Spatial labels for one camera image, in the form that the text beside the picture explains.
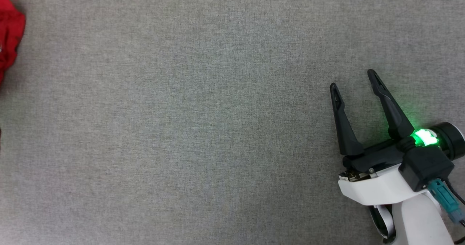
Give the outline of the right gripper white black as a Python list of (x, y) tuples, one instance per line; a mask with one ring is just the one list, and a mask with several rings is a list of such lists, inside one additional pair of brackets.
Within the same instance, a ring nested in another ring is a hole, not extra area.
[[(348, 169), (342, 172), (338, 185), (344, 196), (362, 205), (391, 205), (422, 194), (428, 188), (414, 192), (401, 176), (399, 167), (405, 152), (418, 146), (435, 145), (453, 162), (465, 157), (465, 134), (448, 122), (414, 131), (376, 71), (369, 69), (367, 75), (385, 113), (389, 136), (396, 140), (403, 139), (382, 143), (379, 149), (370, 153), (368, 160), (372, 167), (363, 165), (361, 171)], [(336, 83), (330, 85), (330, 95), (340, 154), (351, 157), (363, 154), (364, 148), (344, 111), (345, 104)]]

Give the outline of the red Bulls basketball jersey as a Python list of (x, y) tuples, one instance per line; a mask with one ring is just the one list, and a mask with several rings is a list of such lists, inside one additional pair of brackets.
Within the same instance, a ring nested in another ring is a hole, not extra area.
[(0, 0), (0, 86), (18, 56), (25, 30), (25, 15), (11, 0)]

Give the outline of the grey fabric sofa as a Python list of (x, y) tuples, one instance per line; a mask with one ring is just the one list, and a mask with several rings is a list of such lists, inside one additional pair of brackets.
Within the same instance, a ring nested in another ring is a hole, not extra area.
[(465, 0), (12, 0), (0, 245), (379, 245), (344, 197), (336, 83), (388, 139), (465, 133)]

